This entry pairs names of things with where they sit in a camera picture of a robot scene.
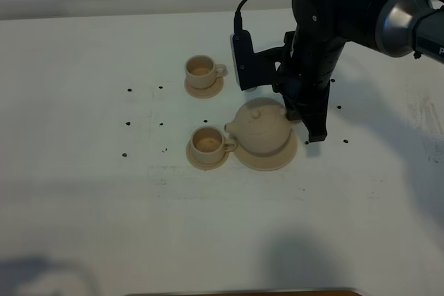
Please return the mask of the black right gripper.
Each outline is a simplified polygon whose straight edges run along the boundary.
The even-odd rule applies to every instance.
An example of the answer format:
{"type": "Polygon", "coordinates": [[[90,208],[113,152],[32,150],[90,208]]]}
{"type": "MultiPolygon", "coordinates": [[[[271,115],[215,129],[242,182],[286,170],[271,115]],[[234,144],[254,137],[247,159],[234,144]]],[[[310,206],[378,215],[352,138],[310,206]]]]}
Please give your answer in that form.
{"type": "Polygon", "coordinates": [[[346,42],[344,37],[322,35],[301,25],[289,40],[289,53],[282,64],[286,81],[279,90],[287,119],[304,123],[310,143],[327,137],[330,78],[346,42]]]}

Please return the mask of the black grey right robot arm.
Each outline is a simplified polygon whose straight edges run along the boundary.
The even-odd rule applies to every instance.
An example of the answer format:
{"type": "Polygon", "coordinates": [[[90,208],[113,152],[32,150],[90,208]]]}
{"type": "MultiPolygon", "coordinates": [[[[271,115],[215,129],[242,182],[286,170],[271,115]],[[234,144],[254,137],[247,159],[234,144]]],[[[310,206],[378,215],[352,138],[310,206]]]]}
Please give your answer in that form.
{"type": "Polygon", "coordinates": [[[348,42],[392,58],[443,60],[443,10],[430,0],[292,0],[292,11],[296,29],[284,37],[281,66],[287,81],[277,89],[311,142],[327,136],[330,78],[348,42]]]}

